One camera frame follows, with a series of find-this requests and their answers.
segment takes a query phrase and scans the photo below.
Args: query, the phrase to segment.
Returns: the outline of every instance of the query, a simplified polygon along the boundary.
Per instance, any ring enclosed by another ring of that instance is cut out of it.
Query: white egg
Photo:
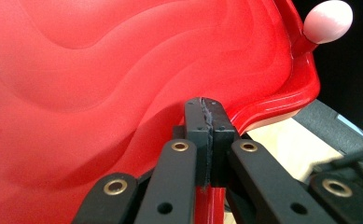
[[[315,44],[324,44],[343,36],[353,21],[353,11],[343,1],[327,1],[314,7],[306,17],[303,33]]]

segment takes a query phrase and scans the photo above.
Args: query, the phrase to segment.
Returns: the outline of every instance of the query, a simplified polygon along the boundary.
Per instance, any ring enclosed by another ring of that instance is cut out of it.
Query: black background
[[[294,0],[304,21],[324,1]],[[341,39],[319,46],[314,60],[321,82],[318,99],[363,129],[363,0],[344,0],[353,10],[350,30]]]

